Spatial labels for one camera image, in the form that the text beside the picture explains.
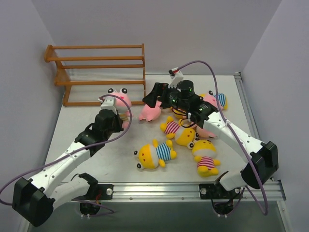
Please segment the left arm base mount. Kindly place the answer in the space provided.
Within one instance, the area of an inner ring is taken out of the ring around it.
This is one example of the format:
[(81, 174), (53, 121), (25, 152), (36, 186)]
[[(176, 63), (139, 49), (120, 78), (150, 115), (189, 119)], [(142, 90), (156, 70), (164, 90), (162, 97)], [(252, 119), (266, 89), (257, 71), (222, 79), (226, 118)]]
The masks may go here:
[(95, 190), (95, 200), (111, 200), (113, 187), (113, 184), (98, 184)]

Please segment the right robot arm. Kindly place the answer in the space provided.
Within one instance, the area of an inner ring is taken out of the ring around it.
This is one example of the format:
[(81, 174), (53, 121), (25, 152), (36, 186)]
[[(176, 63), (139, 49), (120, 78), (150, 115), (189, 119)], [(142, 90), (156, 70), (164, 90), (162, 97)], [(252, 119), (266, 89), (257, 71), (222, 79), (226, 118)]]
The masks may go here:
[(214, 192), (220, 198), (244, 186), (260, 189), (279, 168), (278, 148), (273, 142), (264, 143), (225, 119), (217, 107), (194, 92), (190, 80), (180, 81), (175, 88), (156, 82), (142, 101), (151, 108), (160, 101), (163, 108), (184, 111), (190, 121), (217, 135), (242, 156), (246, 165), (239, 170), (228, 171), (214, 185)]

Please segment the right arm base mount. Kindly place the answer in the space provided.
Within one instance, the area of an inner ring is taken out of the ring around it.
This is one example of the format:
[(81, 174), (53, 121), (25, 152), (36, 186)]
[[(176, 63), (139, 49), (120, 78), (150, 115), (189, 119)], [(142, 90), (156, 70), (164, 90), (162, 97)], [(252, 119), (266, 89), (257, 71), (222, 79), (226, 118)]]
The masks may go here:
[(200, 199), (210, 200), (217, 199), (217, 191), (214, 184), (202, 183), (199, 184)]

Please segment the pink plush face-down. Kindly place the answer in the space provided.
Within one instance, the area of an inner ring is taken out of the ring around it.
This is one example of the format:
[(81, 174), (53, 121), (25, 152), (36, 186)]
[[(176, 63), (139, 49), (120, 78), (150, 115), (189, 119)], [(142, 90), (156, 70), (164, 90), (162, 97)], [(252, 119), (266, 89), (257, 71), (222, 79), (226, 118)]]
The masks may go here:
[(149, 122), (157, 119), (161, 115), (160, 105), (160, 101), (156, 101), (154, 108), (151, 108), (148, 105), (144, 105), (141, 113), (139, 114), (139, 121), (146, 120)]

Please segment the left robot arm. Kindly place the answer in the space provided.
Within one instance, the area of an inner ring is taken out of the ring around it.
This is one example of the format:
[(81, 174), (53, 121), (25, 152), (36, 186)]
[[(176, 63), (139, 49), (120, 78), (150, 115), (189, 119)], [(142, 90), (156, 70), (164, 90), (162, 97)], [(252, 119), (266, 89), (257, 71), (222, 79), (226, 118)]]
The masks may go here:
[(94, 198), (98, 181), (87, 173), (62, 185), (61, 182), (80, 164), (102, 149), (113, 133), (123, 130), (117, 110), (102, 109), (68, 149), (42, 171), (29, 179), (20, 178), (14, 185), (12, 208), (32, 226), (47, 221), (60, 205), (78, 197)]

